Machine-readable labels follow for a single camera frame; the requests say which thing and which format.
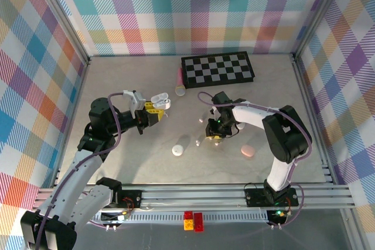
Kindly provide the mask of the pink tube with cream cap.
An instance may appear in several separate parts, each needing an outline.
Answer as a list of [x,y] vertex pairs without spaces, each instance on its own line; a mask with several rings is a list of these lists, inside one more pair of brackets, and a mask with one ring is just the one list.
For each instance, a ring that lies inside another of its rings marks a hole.
[[182,68],[180,67],[178,69],[177,73],[177,80],[176,80],[176,87],[175,87],[175,94],[179,97],[182,97],[185,95],[186,88],[183,83],[183,75],[182,75]]

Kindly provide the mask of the black and white chessboard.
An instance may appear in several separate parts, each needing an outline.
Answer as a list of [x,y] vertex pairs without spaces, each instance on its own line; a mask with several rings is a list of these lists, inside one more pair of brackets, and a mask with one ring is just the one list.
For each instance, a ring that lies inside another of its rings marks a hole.
[[247,52],[231,52],[181,58],[185,88],[211,87],[254,81]]

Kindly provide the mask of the red rectangular toy brick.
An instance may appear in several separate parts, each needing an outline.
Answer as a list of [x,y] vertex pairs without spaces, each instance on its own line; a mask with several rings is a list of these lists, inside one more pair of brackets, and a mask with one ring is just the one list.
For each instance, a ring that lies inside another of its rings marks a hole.
[[194,231],[195,232],[203,232],[204,231],[203,214],[202,213],[194,213],[193,214],[193,220],[194,220]]

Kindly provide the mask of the small controller board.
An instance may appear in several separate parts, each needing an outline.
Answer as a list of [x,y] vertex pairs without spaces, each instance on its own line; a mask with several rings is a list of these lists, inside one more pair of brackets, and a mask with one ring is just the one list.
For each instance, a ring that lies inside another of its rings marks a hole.
[[113,223],[113,222],[123,222],[130,218],[132,214],[131,210],[121,210],[112,212],[101,212],[100,221],[102,223]]
[[282,225],[287,222],[289,212],[286,210],[267,210],[269,225]]

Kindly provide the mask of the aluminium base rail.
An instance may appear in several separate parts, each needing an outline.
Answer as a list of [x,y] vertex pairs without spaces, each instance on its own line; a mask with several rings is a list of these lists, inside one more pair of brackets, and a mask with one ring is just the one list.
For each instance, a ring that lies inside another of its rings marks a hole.
[[[124,190],[140,190],[144,211],[246,210],[245,184],[129,184]],[[304,209],[354,208],[348,186],[302,183],[294,186]]]

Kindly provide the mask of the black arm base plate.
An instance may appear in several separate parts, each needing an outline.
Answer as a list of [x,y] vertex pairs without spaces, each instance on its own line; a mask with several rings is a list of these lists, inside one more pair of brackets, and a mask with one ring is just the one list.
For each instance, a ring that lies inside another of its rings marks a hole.
[[270,187],[244,190],[247,207],[297,207],[296,190],[290,186],[274,191]]
[[115,203],[119,208],[140,208],[142,190],[120,190],[116,193]]

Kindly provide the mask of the aluminium side rail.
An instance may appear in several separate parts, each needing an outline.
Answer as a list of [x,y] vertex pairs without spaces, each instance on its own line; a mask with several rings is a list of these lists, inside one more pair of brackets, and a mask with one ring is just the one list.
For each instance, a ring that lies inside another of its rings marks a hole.
[[290,59],[292,61],[292,67],[294,69],[296,80],[298,82],[299,89],[302,94],[302,100],[304,102],[304,106],[307,112],[309,125],[311,127],[311,137],[313,140],[313,144],[315,146],[315,151],[318,152],[319,157],[321,159],[322,170],[326,179],[325,181],[329,184],[337,184],[337,177],[335,175],[335,171],[332,170],[332,163],[328,155],[328,150],[323,141],[322,134],[319,130],[318,120],[312,105],[310,95],[308,93],[307,85],[305,84],[302,75],[302,70],[300,68],[299,61],[295,58],[293,53],[290,55]]

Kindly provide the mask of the aluminium corner post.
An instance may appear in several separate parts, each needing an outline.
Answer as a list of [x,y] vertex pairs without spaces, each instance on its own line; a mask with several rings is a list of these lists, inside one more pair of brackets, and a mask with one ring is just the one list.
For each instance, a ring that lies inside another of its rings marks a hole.
[[307,48],[313,34],[316,32],[319,24],[321,23],[323,17],[326,15],[332,2],[333,0],[316,0],[312,5],[312,7],[314,8],[313,14],[310,17],[306,28],[302,32],[300,39],[297,40],[294,52],[292,52],[293,58],[295,60],[301,58],[304,50]]
[[68,39],[71,41],[73,47],[78,52],[80,58],[88,66],[90,64],[90,56],[87,53],[81,40],[79,39],[79,36],[76,30],[74,29],[67,14],[65,13],[60,1],[59,0],[46,0],[46,2],[50,6],[50,9],[53,12],[54,16],[56,17],[57,21],[61,24],[65,34],[67,35]]

